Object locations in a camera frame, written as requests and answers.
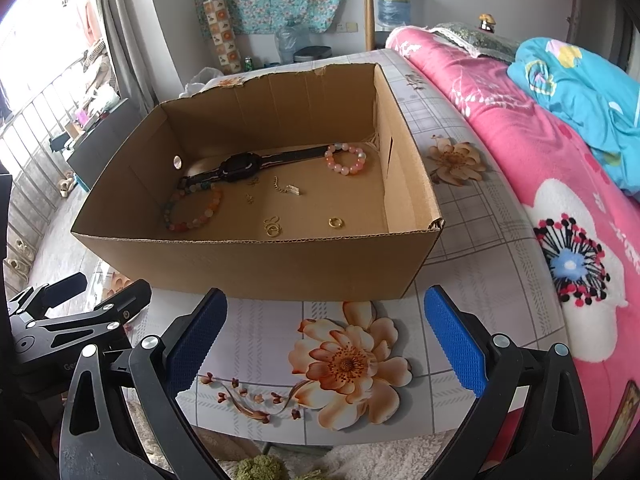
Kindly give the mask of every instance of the wall socket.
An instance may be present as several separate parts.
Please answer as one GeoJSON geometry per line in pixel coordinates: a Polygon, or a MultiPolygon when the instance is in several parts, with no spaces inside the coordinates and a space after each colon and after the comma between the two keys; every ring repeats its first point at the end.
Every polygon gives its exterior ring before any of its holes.
{"type": "Polygon", "coordinates": [[[356,22],[340,22],[335,27],[336,32],[357,32],[358,23],[356,22]]]}

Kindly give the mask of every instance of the black watch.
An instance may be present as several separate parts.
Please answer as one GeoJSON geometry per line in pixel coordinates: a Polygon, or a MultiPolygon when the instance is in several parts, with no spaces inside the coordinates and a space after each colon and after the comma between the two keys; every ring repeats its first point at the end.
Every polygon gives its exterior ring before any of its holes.
{"type": "Polygon", "coordinates": [[[201,184],[203,182],[218,182],[220,180],[224,182],[235,182],[237,180],[251,178],[263,168],[324,156],[327,146],[328,144],[323,144],[322,146],[316,146],[314,148],[274,153],[273,155],[265,156],[260,156],[252,152],[237,153],[236,155],[231,155],[215,170],[183,177],[178,184],[178,188],[184,189],[193,184],[201,184]]]}

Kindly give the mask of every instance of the open brown box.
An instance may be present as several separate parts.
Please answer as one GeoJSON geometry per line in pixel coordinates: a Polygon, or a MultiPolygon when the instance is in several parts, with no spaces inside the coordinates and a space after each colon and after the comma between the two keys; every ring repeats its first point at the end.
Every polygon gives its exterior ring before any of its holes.
{"type": "MultiPolygon", "coordinates": [[[[336,155],[345,164],[353,158],[336,155]]],[[[209,199],[203,191],[181,200],[172,221],[196,218],[209,199]]],[[[271,73],[157,106],[111,159],[72,232],[127,277],[159,288],[357,301],[400,298],[441,228],[429,177],[382,69],[335,64],[271,73]],[[324,158],[268,168],[253,186],[216,184],[222,203],[205,226],[182,234],[166,229],[164,205],[183,174],[211,170],[235,153],[334,142],[363,147],[361,173],[341,176],[324,158]],[[176,155],[181,170],[174,168],[176,155]],[[277,192],[274,176],[302,195],[277,192]],[[273,216],[282,227],[277,238],[264,229],[273,216]],[[330,227],[331,217],[344,227],[330,227]]]]}

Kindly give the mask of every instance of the green patterned pillow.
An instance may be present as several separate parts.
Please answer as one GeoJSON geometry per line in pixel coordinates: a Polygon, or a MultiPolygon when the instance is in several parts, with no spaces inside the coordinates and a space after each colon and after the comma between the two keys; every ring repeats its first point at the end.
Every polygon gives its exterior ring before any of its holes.
{"type": "Polygon", "coordinates": [[[507,63],[515,61],[516,50],[520,46],[517,41],[485,32],[466,23],[440,23],[428,32],[464,48],[472,57],[488,56],[507,63]]]}

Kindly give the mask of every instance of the metal railing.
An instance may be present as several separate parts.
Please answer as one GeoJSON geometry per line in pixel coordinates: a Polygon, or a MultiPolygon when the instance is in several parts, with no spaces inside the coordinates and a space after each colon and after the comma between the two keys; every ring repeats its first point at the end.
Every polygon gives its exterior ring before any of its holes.
{"type": "Polygon", "coordinates": [[[84,96],[82,59],[16,110],[0,127],[0,160],[14,177],[9,206],[8,257],[3,261],[8,296],[28,281],[29,270],[52,216],[62,200],[58,182],[70,168],[49,139],[74,120],[84,96]]]}

